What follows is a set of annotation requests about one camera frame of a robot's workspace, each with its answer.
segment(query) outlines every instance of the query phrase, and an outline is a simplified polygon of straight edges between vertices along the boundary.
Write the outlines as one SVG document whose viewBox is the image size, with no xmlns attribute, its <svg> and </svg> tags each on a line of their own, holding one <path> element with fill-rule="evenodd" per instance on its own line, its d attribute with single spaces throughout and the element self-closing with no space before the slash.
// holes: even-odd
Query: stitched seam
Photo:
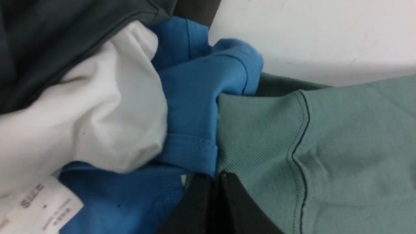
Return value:
<svg viewBox="0 0 416 234">
<path fill-rule="evenodd" d="M 293 152 L 292 152 L 292 160 L 293 160 L 293 162 L 295 162 L 296 166 L 300 170 L 300 173 L 302 174 L 302 182 L 303 182 L 303 186 L 304 186 L 304 189 L 305 189 L 305 193 L 303 194 L 302 206 L 301 206 L 301 210 L 300 210 L 300 224 L 299 224 L 299 232 L 302 234 L 303 233 L 303 230 L 302 230 L 303 223 L 302 223 L 302 221 L 303 221 L 304 208 L 305 208 L 305 202 L 306 202 L 306 197 L 307 197 L 307 186 L 306 186 L 305 174 L 304 174 L 302 168 L 300 167 L 299 163 L 295 160 L 295 158 L 294 158 L 294 152 L 299 147 L 300 143 L 303 140 L 303 137 L 305 136 L 306 130 L 309 127 L 309 123 L 310 123 L 310 111 L 309 111 L 309 106 L 308 106 L 308 103 L 307 103 L 307 100 L 306 100 L 305 95 L 302 92 L 299 92 L 299 93 L 301 94 L 301 96 L 303 98 L 303 101 L 305 102 L 306 114 L 307 114 L 307 122 L 306 122 L 305 129 L 303 131 L 303 134 L 302 134 L 302 136 L 299 139 L 299 142 L 297 143 L 296 147 L 293 149 Z"/>
<path fill-rule="evenodd" d="M 301 105 L 301 103 L 300 103 L 299 98 L 298 98 L 297 95 L 296 95 L 296 100 L 297 100 L 299 106 L 302 107 L 302 105 Z M 301 110 L 302 110 L 302 119 L 303 119 L 303 121 L 302 121 L 302 124 L 299 126 L 299 129 L 297 131 L 297 134 L 296 134 L 294 140 L 292 141 L 292 143 L 290 144 L 290 147 L 287 150 L 286 158 L 285 158 L 286 159 L 286 162 L 289 165 L 290 172 L 292 173 L 292 179 L 293 179 L 292 181 L 293 181 L 293 184 L 295 185 L 295 188 L 296 188 L 296 199 L 295 199 L 296 204 L 295 204 L 295 207 L 298 207 L 297 201 L 298 201 L 298 198 L 299 198 L 299 188 L 298 188 L 298 183 L 296 181 L 296 174 L 295 174 L 294 169 L 293 169 L 293 167 L 291 165 L 289 155 L 290 155 L 290 152 L 291 152 L 292 147 L 298 141 L 297 139 L 298 139 L 298 136 L 299 136 L 299 134 L 300 134 L 300 132 L 302 130 L 302 126 L 303 126 L 303 123 L 304 123 L 305 114 L 303 112 L 303 108 L 301 108 Z M 296 212 L 294 212 L 294 214 L 293 214 L 292 233 L 295 233 L 295 220 L 296 220 Z"/>
<path fill-rule="evenodd" d="M 243 94 L 244 94 L 244 92 L 245 92 L 245 89 L 246 89 L 246 87 L 247 87 L 247 84 L 248 84 L 248 69 L 247 69 L 247 67 L 245 66 L 244 62 L 243 62 L 240 58 L 238 58 L 238 57 L 236 57 L 236 56 L 234 56 L 234 55 L 219 54 L 219 55 L 215 55 L 215 56 L 224 56 L 224 57 L 233 58 L 233 59 L 236 59 L 237 61 L 239 61 L 239 62 L 241 63 L 241 65 L 243 65 L 243 68 L 244 68 L 244 70 L 245 70 L 245 84 L 244 84 L 244 88 L 243 88 L 243 90 L 241 91 L 241 94 L 243 95 Z"/>
<path fill-rule="evenodd" d="M 188 34 L 188 61 L 191 61 L 191 32 L 189 30 L 189 20 L 186 20 L 186 32 Z"/>
</svg>

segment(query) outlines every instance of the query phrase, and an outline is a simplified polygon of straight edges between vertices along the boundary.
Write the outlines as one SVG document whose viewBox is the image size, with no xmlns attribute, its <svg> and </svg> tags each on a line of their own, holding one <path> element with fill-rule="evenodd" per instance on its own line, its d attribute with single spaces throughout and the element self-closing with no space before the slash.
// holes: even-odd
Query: white wall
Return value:
<svg viewBox="0 0 416 234">
<path fill-rule="evenodd" d="M 341 86 L 416 74 L 416 0 L 222 0 L 210 43 L 228 37 L 275 75 Z"/>
</svg>

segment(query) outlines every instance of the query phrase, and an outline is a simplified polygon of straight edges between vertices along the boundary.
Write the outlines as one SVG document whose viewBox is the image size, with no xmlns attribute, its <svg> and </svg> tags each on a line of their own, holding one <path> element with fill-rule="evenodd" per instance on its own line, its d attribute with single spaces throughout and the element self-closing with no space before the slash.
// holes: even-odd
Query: dark stitching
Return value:
<svg viewBox="0 0 416 234">
<path fill-rule="evenodd" d="M 302 92 L 299 92 L 299 93 L 302 95 L 302 98 L 303 98 L 303 100 L 304 100 L 304 102 L 305 102 L 305 106 L 306 106 L 306 112 L 307 112 L 308 120 L 307 120 L 307 123 L 306 123 L 306 126 L 305 126 L 305 130 L 303 131 L 303 134 L 302 134 L 302 136 L 300 137 L 299 142 L 297 143 L 296 147 L 294 148 L 293 153 L 296 151 L 297 147 L 298 147 L 298 146 L 300 145 L 300 143 L 302 142 L 303 137 L 305 136 L 305 133 L 306 133 L 306 129 L 308 129 L 309 122 L 310 122 L 310 112 L 309 112 L 308 103 L 307 103 L 307 101 L 306 101 L 306 97 L 303 95 L 303 93 L 302 93 Z M 300 170 L 300 172 L 301 172 L 301 174 L 302 174 L 302 181 L 303 181 L 303 185 L 304 185 L 304 187 L 305 187 L 305 194 L 304 194 L 304 196 L 303 196 L 302 207 L 301 207 L 301 210 L 300 210 L 300 224 L 299 224 L 299 228 L 300 228 L 300 229 L 299 229 L 299 231 L 300 231 L 300 233 L 302 234 L 303 209 L 305 208 L 306 196 L 307 196 L 308 191 L 307 191 L 307 187 L 306 187 L 306 178 L 305 178 L 305 174 L 303 173 L 303 171 L 302 171 L 302 169 L 301 169 L 301 167 L 300 167 L 299 163 L 298 163 L 297 161 L 295 161 L 295 158 L 293 157 L 293 153 L 292 153 L 292 160 L 293 160 L 293 162 L 295 162 L 296 166 L 298 167 L 298 169 Z"/>
</svg>

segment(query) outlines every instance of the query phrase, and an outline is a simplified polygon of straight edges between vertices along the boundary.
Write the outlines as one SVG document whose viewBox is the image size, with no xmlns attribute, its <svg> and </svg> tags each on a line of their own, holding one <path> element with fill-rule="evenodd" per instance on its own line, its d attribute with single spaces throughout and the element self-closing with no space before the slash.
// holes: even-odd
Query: black fabric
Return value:
<svg viewBox="0 0 416 234">
<path fill-rule="evenodd" d="M 196 175 L 189 189 L 156 234 L 283 234 L 260 210 L 237 175 Z"/>
<path fill-rule="evenodd" d="M 164 2 L 172 12 L 176 0 Z M 32 104 L 133 20 L 171 15 L 152 0 L 0 0 L 0 114 Z"/>
<path fill-rule="evenodd" d="M 178 0 L 174 15 L 211 27 L 221 0 Z"/>
<path fill-rule="evenodd" d="M 156 234 L 206 234 L 212 179 L 197 174 L 179 205 Z"/>
</svg>

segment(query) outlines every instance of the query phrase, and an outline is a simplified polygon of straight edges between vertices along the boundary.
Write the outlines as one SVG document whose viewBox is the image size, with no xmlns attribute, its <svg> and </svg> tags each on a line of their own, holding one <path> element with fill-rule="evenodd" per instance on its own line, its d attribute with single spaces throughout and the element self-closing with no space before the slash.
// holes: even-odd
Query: clothing tag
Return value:
<svg viewBox="0 0 416 234">
<path fill-rule="evenodd" d="M 16 229 L 16 234 L 56 234 L 84 206 L 81 200 L 55 177 L 20 193 L 18 205 L 9 212 L 0 229 Z"/>
</svg>

